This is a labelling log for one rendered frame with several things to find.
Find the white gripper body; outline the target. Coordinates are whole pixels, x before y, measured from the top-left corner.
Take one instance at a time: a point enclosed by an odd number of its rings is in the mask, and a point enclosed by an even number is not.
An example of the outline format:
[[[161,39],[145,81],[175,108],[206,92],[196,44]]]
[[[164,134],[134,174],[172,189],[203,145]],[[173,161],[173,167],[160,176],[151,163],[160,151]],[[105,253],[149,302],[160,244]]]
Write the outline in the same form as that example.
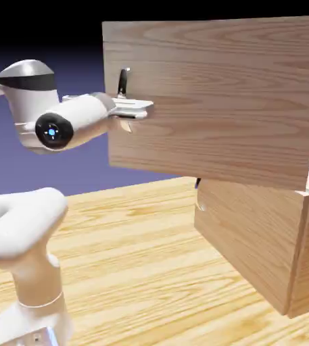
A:
[[[153,101],[127,99],[127,98],[113,98],[115,108],[110,112],[111,116],[118,118],[129,118],[135,120],[142,120],[148,116],[154,106]]]

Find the dark curved metal door handle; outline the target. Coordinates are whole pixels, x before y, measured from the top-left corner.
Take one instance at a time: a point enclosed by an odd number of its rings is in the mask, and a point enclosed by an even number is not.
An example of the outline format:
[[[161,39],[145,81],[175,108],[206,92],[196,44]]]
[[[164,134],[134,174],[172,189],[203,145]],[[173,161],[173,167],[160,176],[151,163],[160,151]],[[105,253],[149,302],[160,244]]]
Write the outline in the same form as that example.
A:
[[[127,87],[127,80],[128,80],[129,73],[130,73],[130,68],[123,68],[120,71],[117,98],[121,98],[121,99],[126,98],[126,87]],[[132,129],[128,121],[120,120],[119,124],[123,130],[125,130],[128,133],[132,133]]]

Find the large light wood cabinet door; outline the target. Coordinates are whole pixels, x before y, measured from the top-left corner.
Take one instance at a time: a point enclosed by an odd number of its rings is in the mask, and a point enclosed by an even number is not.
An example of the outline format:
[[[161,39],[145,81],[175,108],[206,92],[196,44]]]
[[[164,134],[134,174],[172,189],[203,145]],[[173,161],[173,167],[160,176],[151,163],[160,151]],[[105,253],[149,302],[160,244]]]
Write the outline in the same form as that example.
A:
[[[154,103],[113,166],[309,191],[309,16],[106,22],[105,88]]]

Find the small light wood cabinet door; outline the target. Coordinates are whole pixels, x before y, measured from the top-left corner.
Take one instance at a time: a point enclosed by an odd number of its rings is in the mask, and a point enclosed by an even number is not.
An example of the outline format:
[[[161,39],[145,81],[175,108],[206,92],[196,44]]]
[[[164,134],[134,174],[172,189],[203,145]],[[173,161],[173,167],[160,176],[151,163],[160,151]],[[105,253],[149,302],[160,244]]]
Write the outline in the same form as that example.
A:
[[[287,314],[309,196],[203,179],[195,227],[279,313]]]

